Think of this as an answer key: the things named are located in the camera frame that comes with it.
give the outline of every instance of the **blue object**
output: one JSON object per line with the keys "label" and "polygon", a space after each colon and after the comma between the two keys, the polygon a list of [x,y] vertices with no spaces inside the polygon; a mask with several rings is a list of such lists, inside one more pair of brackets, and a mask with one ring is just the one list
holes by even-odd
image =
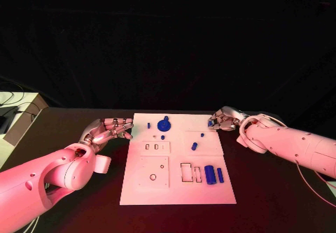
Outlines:
{"label": "blue object", "polygon": [[207,184],[217,184],[217,176],[214,166],[205,166],[205,177],[207,177]]}
{"label": "blue object", "polygon": [[162,131],[162,132],[166,132],[171,130],[171,122],[169,122],[169,117],[165,116],[165,119],[159,121],[158,123],[158,129]]}
{"label": "blue object", "polygon": [[221,169],[221,168],[218,168],[218,169],[217,169],[217,172],[218,172],[220,183],[224,183],[224,178],[223,178],[223,169]]}
{"label": "blue object", "polygon": [[198,143],[194,142],[194,144],[192,144],[192,150],[197,150],[197,147],[198,147]]}

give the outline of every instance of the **dark background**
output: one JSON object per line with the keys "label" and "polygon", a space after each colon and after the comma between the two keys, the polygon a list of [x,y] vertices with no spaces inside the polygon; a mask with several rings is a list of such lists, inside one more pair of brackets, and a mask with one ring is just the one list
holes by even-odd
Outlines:
{"label": "dark background", "polygon": [[335,3],[2,3],[2,79],[54,107],[230,105],[335,138]]}

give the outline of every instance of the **robotic arm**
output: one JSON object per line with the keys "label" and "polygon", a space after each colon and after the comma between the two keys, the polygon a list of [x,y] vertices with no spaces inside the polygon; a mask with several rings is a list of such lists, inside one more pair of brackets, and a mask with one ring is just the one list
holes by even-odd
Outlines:
{"label": "robotic arm", "polygon": [[208,121],[211,129],[234,130],[240,126],[237,141],[259,153],[273,154],[309,169],[336,178],[336,140],[289,128],[276,118],[250,116],[224,106]]}
{"label": "robotic arm", "polygon": [[[0,173],[0,232],[19,230],[86,186],[94,172],[107,173],[112,158],[97,153],[110,139],[132,139],[132,127],[133,119],[96,120],[78,143]],[[57,188],[47,190],[45,183]]]}

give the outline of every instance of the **black table surface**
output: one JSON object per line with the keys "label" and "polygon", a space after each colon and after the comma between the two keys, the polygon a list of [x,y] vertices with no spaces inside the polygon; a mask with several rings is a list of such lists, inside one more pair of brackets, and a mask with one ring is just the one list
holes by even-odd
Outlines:
{"label": "black table surface", "polygon": [[[214,114],[48,108],[0,171],[78,142],[84,128],[96,119],[132,118],[135,113]],[[296,164],[241,146],[239,131],[218,133],[237,204],[120,206],[129,140],[119,138],[100,153],[113,158],[109,173],[94,173],[87,186],[63,198],[41,216],[35,232],[336,232],[336,208],[311,191]],[[315,173],[306,168],[303,173],[321,195],[336,203]]]}

